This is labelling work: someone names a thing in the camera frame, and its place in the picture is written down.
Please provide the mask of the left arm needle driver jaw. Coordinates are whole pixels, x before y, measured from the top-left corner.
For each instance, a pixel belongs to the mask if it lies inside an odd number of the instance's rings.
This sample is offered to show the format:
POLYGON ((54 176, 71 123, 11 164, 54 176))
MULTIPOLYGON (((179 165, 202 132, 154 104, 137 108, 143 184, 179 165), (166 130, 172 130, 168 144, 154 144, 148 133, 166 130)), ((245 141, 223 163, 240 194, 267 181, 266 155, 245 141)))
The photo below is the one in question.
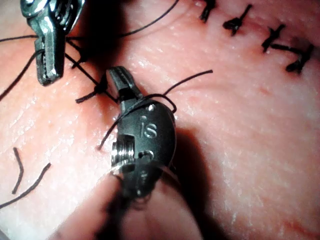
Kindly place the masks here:
POLYGON ((42 86, 48 86, 53 83, 55 72, 52 72, 52 63, 46 57, 44 38, 39 37, 35 40, 34 46, 38 52, 36 56, 37 79, 42 86))
POLYGON ((65 35, 54 20, 44 14, 27 20, 30 27, 39 37, 44 38, 46 57, 52 64, 54 78, 61 78, 64 74, 65 35))

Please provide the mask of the left arm needle driver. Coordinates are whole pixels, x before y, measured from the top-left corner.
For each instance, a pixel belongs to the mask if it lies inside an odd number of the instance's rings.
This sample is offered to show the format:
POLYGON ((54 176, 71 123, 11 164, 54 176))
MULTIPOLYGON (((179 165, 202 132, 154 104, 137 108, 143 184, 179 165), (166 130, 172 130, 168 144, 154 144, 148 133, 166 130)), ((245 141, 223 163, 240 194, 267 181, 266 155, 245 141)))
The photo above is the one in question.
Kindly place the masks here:
POLYGON ((83 0, 21 0, 20 9, 39 38, 50 34, 65 38, 75 26, 84 4, 83 0))

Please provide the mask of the right arm needle driver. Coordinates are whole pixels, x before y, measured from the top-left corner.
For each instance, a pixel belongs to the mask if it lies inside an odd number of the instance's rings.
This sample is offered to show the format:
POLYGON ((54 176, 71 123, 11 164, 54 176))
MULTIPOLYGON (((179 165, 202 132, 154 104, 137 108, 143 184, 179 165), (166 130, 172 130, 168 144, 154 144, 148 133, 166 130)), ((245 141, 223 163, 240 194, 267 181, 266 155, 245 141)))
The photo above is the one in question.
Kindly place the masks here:
POLYGON ((176 150, 176 126, 172 111, 163 103, 147 99, 127 99, 121 113, 134 107, 117 124, 112 143, 111 166, 120 167, 147 155, 152 162, 169 167, 176 150))

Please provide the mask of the right arm needle driver jaw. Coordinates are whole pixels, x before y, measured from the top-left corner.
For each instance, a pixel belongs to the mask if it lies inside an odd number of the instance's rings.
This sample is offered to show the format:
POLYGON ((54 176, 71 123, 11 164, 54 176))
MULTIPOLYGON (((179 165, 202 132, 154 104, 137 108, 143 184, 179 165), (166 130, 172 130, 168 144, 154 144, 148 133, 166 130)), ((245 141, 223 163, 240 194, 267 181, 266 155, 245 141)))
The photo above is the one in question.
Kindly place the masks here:
POLYGON ((136 85, 132 74, 124 66, 117 67, 117 74, 119 76, 117 88, 119 92, 119 98, 122 101, 142 98, 143 94, 136 85))
POLYGON ((120 90, 125 89, 126 85, 122 80, 118 67, 111 67, 106 71, 107 89, 116 100, 120 97, 120 90))

